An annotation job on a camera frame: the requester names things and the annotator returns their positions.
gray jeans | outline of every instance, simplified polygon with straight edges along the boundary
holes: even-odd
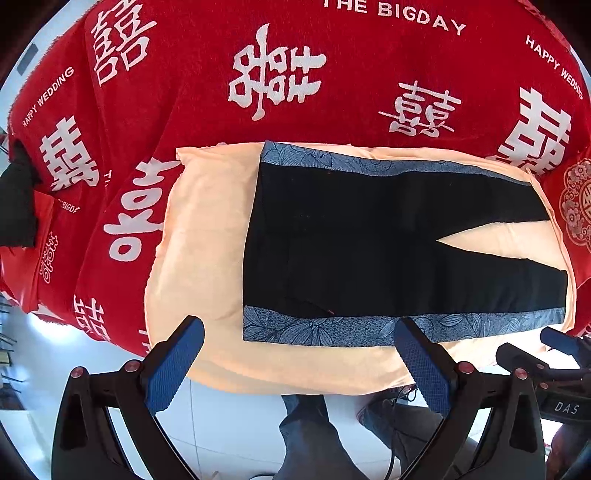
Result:
[[[279,428],[286,453],[274,480],[368,480],[343,448],[322,395],[284,395],[283,401],[287,417]],[[366,406],[359,420],[388,448],[394,446],[404,472],[432,437],[441,415],[401,403],[394,409],[393,400],[381,400]],[[475,450],[476,442],[468,439],[446,480],[468,470]]]

white floor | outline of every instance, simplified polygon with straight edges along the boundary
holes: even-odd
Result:
[[[48,457],[70,371],[78,365],[90,373],[112,371],[134,358],[114,345],[90,340],[73,327],[44,323],[20,312],[4,319],[3,332],[18,342],[11,354],[10,376],[25,381],[14,387],[22,391],[21,400]],[[382,480],[390,451],[355,417],[367,399],[330,395],[326,403],[353,461],[370,480]],[[135,473],[150,479],[119,411],[112,410],[112,415]],[[189,380],[183,382],[170,408],[158,414],[177,450],[204,480],[214,478],[215,472],[219,472],[216,480],[248,480],[257,474],[276,473],[285,455],[279,433],[284,417],[280,396],[229,394]]]

